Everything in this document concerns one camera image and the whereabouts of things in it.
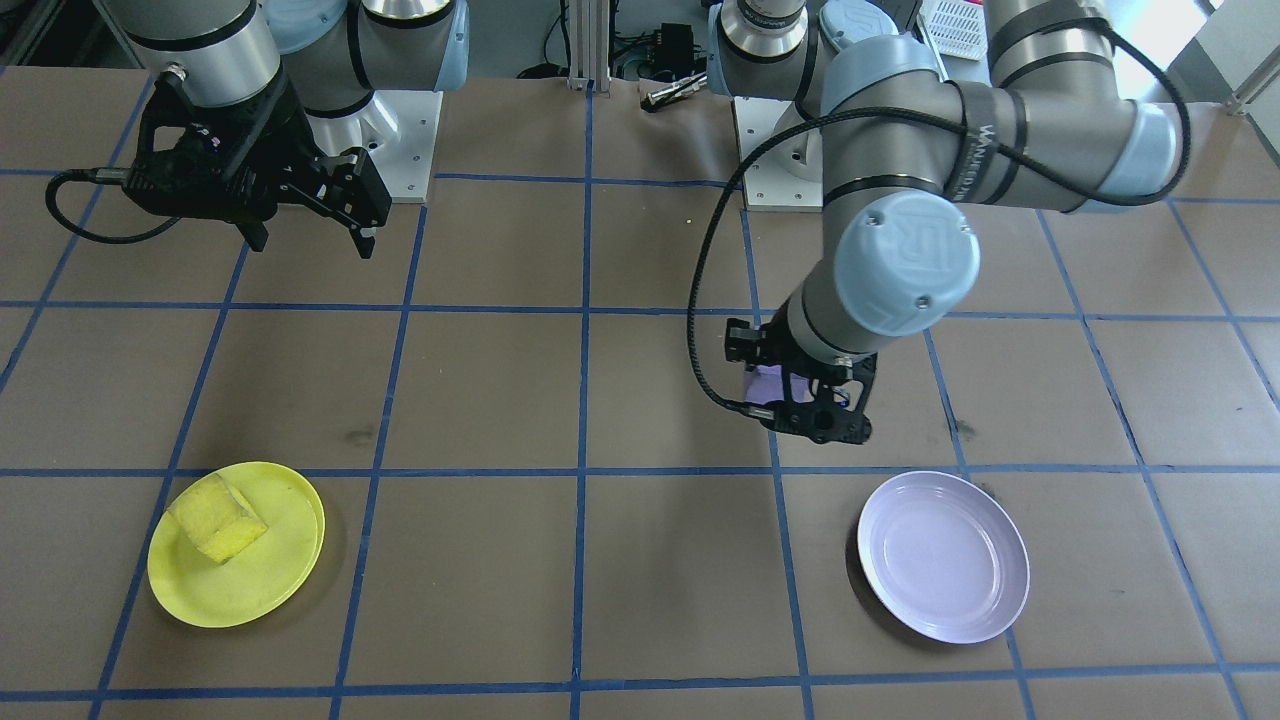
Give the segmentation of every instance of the yellow sponge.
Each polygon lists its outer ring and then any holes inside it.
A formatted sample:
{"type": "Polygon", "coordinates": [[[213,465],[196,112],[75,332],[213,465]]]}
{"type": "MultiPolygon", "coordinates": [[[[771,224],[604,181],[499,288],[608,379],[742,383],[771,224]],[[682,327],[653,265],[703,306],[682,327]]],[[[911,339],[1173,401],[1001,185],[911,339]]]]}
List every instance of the yellow sponge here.
{"type": "Polygon", "coordinates": [[[262,533],[266,523],[244,496],[214,473],[197,480],[169,505],[168,512],[201,553],[227,562],[262,533]]]}

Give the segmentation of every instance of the ur logo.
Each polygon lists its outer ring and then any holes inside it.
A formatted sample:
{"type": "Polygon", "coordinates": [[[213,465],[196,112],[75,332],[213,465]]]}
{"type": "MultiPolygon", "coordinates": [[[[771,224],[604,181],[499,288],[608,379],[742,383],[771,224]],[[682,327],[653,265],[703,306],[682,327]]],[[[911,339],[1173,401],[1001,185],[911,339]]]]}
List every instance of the ur logo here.
{"type": "Polygon", "coordinates": [[[933,215],[901,214],[896,265],[914,273],[948,273],[954,261],[948,223],[933,215]]]}

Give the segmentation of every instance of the white mounting plate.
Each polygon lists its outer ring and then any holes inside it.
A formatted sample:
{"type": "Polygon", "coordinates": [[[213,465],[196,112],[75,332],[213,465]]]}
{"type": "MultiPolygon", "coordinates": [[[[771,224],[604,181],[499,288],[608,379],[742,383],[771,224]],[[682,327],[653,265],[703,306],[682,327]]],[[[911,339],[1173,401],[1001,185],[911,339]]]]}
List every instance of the white mounting plate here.
{"type": "MultiPolygon", "coordinates": [[[[735,97],[733,124],[737,128],[737,158],[742,160],[773,135],[773,126],[791,102],[763,97],[735,97]]],[[[767,152],[746,170],[746,208],[764,211],[822,210],[822,183],[800,179],[787,172],[777,158],[782,147],[767,152]]]]}
{"type": "Polygon", "coordinates": [[[435,158],[435,131],[440,126],[443,92],[422,90],[379,90],[378,96],[390,108],[401,127],[398,142],[369,151],[383,176],[392,202],[421,205],[431,178],[435,158]]]}

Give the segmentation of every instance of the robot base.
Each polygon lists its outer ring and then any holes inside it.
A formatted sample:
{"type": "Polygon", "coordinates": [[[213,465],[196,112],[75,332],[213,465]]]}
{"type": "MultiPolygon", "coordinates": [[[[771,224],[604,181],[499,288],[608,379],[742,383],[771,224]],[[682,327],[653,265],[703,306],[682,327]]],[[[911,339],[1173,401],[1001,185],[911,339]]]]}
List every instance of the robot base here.
{"type": "MultiPolygon", "coordinates": [[[[778,118],[790,105],[791,102],[783,100],[762,97],[733,99],[739,160],[750,155],[753,150],[769,138],[778,118]]],[[[785,167],[785,163],[791,161],[782,155],[785,150],[785,143],[774,147],[746,172],[744,179],[746,208],[780,213],[820,211],[822,182],[810,182],[791,174],[785,167]]]]}
{"type": "Polygon", "coordinates": [[[352,115],[308,119],[321,150],[338,155],[358,138],[392,202],[421,204],[431,178],[443,97],[442,92],[379,90],[374,102],[352,115]]]}

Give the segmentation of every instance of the yellow plate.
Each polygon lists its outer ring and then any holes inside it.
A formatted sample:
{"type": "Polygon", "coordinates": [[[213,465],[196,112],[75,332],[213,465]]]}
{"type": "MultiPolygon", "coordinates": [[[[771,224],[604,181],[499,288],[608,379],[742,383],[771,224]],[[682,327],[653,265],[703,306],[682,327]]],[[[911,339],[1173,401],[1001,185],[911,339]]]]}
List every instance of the yellow plate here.
{"type": "Polygon", "coordinates": [[[268,530],[218,565],[165,512],[147,551],[156,600],[200,628],[239,625],[279,607],[311,574],[324,542],[324,506],[302,475],[274,462],[241,462],[218,474],[244,493],[268,530]]]}

